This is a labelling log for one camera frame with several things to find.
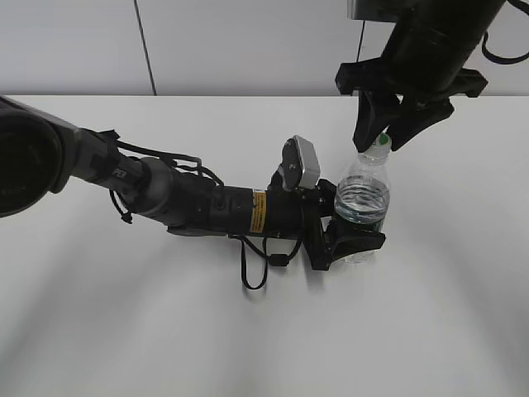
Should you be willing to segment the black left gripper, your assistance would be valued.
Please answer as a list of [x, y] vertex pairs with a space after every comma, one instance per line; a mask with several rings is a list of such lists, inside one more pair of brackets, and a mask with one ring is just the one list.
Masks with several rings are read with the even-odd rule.
[[270, 184], [266, 192], [264, 236], [295, 240], [303, 246], [313, 270], [327, 271], [331, 263], [376, 251], [386, 236], [377, 223], [362, 224], [333, 218], [323, 231], [322, 219], [334, 213], [336, 185], [319, 179], [315, 189], [286, 191]]

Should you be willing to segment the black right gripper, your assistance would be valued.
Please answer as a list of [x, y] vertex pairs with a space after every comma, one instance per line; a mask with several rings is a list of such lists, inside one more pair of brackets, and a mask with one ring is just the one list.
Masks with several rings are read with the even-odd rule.
[[[477, 98], [486, 78], [465, 63], [485, 31], [480, 16], [401, 16], [380, 57], [341, 64], [335, 77], [339, 92], [359, 91], [356, 150], [367, 151], [388, 127], [391, 150], [398, 151], [452, 115], [445, 98]], [[400, 104], [396, 94], [408, 97]]]

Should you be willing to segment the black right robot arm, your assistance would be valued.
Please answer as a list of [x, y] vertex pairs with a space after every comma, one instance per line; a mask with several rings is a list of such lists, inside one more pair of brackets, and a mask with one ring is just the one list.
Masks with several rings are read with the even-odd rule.
[[397, 151], [454, 112], [451, 97], [477, 98], [484, 76], [465, 63], [501, 1], [420, 1], [399, 17], [382, 54], [341, 64], [336, 86], [359, 94], [353, 142], [365, 152], [381, 132]]

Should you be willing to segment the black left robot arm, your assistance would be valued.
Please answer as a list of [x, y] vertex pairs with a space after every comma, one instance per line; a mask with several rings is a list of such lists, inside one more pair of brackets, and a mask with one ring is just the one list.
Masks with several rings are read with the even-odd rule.
[[72, 177], [110, 192], [122, 219], [140, 215], [178, 236], [292, 240], [314, 270], [379, 249], [371, 226], [352, 226], [334, 209], [336, 186], [319, 175], [311, 142], [294, 136], [266, 190], [232, 187], [197, 157], [154, 151], [115, 131], [76, 127], [18, 101], [1, 101], [1, 214], [20, 213]]

